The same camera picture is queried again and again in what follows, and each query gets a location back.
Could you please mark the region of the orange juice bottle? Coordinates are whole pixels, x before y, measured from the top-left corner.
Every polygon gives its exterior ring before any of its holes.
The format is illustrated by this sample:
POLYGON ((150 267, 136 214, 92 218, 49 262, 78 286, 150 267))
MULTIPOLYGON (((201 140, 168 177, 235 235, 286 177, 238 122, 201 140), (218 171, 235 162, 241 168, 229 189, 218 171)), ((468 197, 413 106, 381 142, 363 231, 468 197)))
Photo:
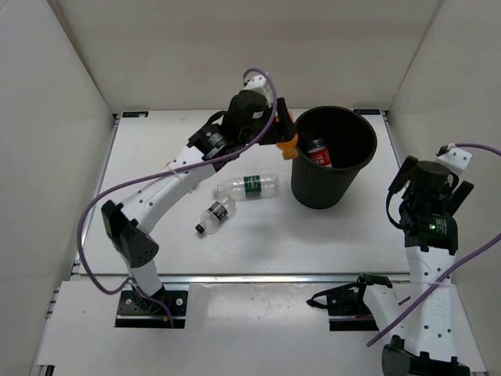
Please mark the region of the orange juice bottle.
POLYGON ((298 156, 298 134, 297 127, 294 124, 294 116, 290 110, 287 111, 287 118, 281 120, 279 116, 275 116, 276 126, 282 126, 286 133, 286 140, 276 144, 281 152, 284 160, 292 160, 298 156))

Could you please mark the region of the clear bottle red label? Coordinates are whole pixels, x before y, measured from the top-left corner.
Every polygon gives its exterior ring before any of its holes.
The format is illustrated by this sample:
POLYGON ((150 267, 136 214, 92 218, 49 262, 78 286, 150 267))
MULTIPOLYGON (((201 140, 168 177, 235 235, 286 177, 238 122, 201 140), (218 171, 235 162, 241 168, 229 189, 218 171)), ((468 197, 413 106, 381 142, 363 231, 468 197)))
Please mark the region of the clear bottle red label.
POLYGON ((322 137, 315 137, 306 141, 307 154, 311 160, 324 167, 331 168, 332 163, 326 141, 322 137))

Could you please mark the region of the clear bottle black cap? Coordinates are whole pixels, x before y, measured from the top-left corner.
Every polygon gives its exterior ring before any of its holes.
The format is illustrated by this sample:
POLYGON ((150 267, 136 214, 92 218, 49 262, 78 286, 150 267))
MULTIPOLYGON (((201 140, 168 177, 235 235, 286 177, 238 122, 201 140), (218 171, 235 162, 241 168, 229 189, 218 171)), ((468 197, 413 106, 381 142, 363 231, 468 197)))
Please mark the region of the clear bottle black cap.
POLYGON ((202 213, 195 230, 202 236, 214 234, 218 231, 221 223, 233 215, 235 211, 236 202, 231 197, 220 197, 202 213))

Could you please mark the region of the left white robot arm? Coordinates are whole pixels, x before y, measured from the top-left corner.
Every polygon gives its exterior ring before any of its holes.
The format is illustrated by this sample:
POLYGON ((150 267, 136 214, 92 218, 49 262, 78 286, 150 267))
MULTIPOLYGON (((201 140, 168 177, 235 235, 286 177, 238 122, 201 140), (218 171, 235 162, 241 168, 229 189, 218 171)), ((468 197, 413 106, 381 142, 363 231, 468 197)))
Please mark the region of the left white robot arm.
POLYGON ((275 106, 259 92, 244 89, 227 110, 205 122, 168 164, 168 175, 155 179, 116 204, 102 207, 106 235, 121 255, 133 279, 139 307, 153 315, 166 314, 168 294, 154 263, 159 251, 150 234, 160 219, 192 188, 236 160, 234 152, 253 139, 260 145, 295 143, 297 128, 284 98, 275 106))

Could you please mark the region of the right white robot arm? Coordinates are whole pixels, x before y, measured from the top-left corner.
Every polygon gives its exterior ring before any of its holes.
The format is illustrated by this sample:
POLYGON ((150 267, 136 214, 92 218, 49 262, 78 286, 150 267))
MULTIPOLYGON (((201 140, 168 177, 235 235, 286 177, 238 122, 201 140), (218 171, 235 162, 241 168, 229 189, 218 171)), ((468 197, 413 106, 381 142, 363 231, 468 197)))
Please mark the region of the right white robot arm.
POLYGON ((460 180, 471 155, 454 149, 434 161, 407 157, 388 188, 387 201, 402 192, 399 220, 409 263, 409 304, 401 303, 388 277, 362 273, 356 281, 314 294, 312 308, 325 309, 331 329, 377 329, 385 344, 385 375, 468 375, 458 360, 452 332, 451 267, 459 249, 454 214, 474 188, 460 180))

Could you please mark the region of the black plastic bin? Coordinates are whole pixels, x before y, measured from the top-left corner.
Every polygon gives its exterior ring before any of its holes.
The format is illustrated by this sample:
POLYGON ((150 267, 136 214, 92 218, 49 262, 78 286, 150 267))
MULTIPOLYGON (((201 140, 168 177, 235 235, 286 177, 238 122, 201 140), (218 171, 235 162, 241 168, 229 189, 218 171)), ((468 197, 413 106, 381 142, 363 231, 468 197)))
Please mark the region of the black plastic bin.
POLYGON ((377 135, 361 115, 343 107, 322 106, 306 110, 295 121, 298 156, 293 159, 290 186, 297 201, 307 208, 336 205, 358 173, 373 159, 377 135), (332 167, 317 164, 307 154, 306 141, 326 141, 332 167))

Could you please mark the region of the clear bottle green label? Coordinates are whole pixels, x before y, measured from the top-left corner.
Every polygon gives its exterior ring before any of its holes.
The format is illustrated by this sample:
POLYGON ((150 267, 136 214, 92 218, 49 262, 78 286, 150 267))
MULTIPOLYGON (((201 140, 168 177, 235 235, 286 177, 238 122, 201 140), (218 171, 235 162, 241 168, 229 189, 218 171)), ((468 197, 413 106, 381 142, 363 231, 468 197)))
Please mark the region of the clear bottle green label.
POLYGON ((214 197, 230 197, 234 201, 252 201, 279 196, 277 174, 248 175, 228 179, 213 187, 214 197))

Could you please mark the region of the right table corner sticker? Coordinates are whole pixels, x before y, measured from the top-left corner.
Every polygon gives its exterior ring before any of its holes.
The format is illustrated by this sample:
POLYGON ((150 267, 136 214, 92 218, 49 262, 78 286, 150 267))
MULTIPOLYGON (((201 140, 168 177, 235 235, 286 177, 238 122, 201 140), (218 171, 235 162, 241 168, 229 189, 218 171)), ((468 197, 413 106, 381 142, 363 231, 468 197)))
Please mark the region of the right table corner sticker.
POLYGON ((354 109, 355 113, 361 116, 379 116, 380 110, 378 109, 354 109))

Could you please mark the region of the table corner sticker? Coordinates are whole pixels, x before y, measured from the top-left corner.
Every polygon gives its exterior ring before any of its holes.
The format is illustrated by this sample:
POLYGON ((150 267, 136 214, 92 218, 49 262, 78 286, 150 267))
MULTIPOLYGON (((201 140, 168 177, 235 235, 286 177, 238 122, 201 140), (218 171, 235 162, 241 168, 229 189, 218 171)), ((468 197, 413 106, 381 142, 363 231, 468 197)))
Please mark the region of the table corner sticker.
POLYGON ((361 116, 379 116, 380 110, 378 109, 354 109, 355 113, 361 116))
POLYGON ((148 111, 125 111, 121 115, 122 118, 147 118, 148 116, 148 111))

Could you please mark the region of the left table corner sticker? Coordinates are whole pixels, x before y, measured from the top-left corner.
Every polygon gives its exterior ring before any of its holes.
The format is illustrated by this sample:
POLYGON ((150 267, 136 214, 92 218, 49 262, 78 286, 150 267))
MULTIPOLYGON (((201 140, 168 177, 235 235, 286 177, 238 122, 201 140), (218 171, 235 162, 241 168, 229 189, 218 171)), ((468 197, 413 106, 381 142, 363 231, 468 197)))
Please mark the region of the left table corner sticker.
POLYGON ((147 118, 148 116, 148 111, 125 111, 121 115, 122 118, 147 118))

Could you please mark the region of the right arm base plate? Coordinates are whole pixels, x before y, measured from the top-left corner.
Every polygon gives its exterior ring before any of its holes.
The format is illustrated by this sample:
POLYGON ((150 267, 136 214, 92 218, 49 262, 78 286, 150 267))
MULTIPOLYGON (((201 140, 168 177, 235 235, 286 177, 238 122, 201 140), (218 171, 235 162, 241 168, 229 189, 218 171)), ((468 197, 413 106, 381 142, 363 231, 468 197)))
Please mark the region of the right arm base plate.
POLYGON ((376 331, 377 325, 362 301, 357 287, 337 287, 326 294, 329 329, 336 331, 376 331))

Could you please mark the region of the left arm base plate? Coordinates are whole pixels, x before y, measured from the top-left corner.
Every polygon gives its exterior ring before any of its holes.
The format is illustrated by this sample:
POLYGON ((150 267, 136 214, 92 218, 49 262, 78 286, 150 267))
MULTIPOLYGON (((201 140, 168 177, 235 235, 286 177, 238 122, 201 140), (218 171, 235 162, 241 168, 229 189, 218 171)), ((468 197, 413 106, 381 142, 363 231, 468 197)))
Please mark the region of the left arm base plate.
POLYGON ((169 308, 173 321, 165 316, 165 310, 150 300, 141 298, 133 288, 123 290, 117 304, 114 326, 118 328, 184 329, 189 291, 176 287, 167 289, 162 300, 169 308))

